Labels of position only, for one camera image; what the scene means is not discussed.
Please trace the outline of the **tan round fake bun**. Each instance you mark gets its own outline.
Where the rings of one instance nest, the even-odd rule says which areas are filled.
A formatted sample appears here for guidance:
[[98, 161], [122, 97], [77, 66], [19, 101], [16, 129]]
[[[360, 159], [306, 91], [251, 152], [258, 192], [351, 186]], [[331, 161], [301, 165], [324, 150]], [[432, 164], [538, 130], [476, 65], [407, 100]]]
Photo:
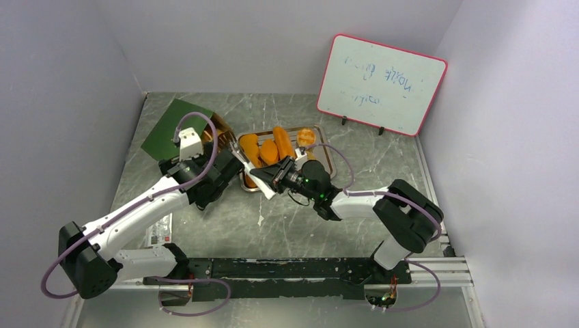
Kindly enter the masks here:
[[306, 151], [307, 159], [308, 160], [316, 160], [314, 153], [311, 150]]

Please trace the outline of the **silver metal tray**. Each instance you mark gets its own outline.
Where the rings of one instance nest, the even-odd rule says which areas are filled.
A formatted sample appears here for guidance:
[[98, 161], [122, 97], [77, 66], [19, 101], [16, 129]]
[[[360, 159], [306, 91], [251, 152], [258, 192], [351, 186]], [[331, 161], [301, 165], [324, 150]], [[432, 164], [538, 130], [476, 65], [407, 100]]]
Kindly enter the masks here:
[[[285, 130], [287, 131], [287, 134], [289, 135], [289, 137], [292, 141], [292, 144], [294, 146], [296, 145], [297, 134], [303, 128], [309, 128], [314, 132], [315, 141], [317, 143], [325, 143], [328, 141], [328, 138], [327, 138], [326, 133], [324, 132], [323, 128], [321, 126], [316, 125], [316, 124], [312, 124], [309, 126], [295, 126], [295, 127], [285, 128]], [[267, 139], [274, 139], [272, 129], [266, 130], [266, 131], [240, 133], [237, 136], [237, 139], [240, 139], [241, 137], [248, 135], [248, 134], [257, 135], [257, 144], [259, 146], [262, 145], [263, 142]], [[325, 147], [318, 146], [318, 147], [315, 147], [311, 152], [312, 152], [313, 156], [315, 157], [315, 159], [317, 159], [324, 166], [324, 169], [326, 170], [326, 172], [328, 172], [330, 174], [330, 178], [333, 179], [337, 174], [337, 170], [336, 170], [336, 165], [334, 163], [332, 150], [325, 148]], [[239, 182], [240, 182], [240, 187], [243, 191], [246, 191], [248, 193], [255, 193], [255, 192], [259, 191], [258, 187], [250, 187], [246, 183], [246, 178], [245, 178], [244, 172], [241, 172], [239, 174]]]

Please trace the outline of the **orange fake bread loaf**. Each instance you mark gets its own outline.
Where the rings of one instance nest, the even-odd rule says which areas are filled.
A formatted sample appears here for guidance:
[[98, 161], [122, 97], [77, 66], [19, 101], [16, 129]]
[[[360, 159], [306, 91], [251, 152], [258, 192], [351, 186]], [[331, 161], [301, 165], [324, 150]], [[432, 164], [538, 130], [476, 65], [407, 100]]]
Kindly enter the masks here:
[[258, 136], [256, 134], [246, 134], [241, 136], [239, 144], [244, 151], [246, 157], [254, 165], [255, 168], [263, 167], [260, 159], [260, 149], [258, 146]]

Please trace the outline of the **round orange fake bun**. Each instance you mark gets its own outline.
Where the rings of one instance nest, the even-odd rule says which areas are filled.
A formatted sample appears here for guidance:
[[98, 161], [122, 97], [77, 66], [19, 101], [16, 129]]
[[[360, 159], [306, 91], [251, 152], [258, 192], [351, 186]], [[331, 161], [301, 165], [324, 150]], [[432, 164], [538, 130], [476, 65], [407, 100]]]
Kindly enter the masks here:
[[316, 143], [317, 137], [312, 128], [302, 128], [297, 132], [296, 144], [300, 148], [306, 148]]

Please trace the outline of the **orange fake croissant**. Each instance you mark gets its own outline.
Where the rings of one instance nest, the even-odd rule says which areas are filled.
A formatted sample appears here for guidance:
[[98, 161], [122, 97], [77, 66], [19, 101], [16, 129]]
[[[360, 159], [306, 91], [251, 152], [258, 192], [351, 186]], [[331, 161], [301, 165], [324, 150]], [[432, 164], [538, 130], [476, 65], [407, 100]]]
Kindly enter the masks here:
[[267, 165], [274, 165], [279, 161], [279, 150], [274, 140], [267, 139], [261, 144], [259, 156]]

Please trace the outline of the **long orange fake baguette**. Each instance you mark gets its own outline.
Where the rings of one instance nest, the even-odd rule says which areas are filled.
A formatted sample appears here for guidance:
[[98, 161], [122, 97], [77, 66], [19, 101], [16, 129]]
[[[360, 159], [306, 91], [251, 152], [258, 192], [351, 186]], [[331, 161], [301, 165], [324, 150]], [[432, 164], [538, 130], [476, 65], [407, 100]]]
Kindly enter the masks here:
[[288, 156], [294, 158], [295, 151], [288, 132], [280, 126], [275, 126], [272, 129], [272, 134], [274, 137], [274, 142], [277, 145], [279, 158], [281, 160]]

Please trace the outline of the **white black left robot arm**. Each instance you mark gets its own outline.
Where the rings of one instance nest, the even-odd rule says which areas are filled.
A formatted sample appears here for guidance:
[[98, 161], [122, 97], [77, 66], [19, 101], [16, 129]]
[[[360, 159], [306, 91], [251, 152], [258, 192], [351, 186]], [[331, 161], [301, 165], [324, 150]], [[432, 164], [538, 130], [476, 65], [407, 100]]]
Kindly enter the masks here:
[[136, 250], [125, 246], [177, 210], [190, 205], [204, 210], [243, 168], [229, 150], [222, 150], [208, 173], [198, 179], [209, 160], [209, 154], [185, 161], [161, 160], [162, 176], [146, 192], [96, 221], [84, 226], [70, 222], [60, 229], [59, 254], [78, 244], [60, 266], [81, 298], [97, 297], [115, 282], [129, 279], [164, 277], [180, 284], [191, 277], [187, 255], [173, 243]]

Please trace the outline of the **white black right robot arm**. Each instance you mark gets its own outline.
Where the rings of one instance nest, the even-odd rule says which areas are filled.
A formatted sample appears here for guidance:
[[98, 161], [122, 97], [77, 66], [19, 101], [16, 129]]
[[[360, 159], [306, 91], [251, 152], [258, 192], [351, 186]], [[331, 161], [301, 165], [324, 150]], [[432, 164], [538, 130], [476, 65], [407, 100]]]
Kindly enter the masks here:
[[297, 166], [291, 157], [248, 173], [265, 195], [293, 191], [312, 201], [314, 211], [327, 221], [380, 220], [389, 235], [373, 252], [368, 266], [370, 278], [377, 283], [386, 282], [399, 262], [423, 252], [442, 234], [443, 211], [402, 179], [381, 189], [347, 191], [332, 184], [319, 161]]

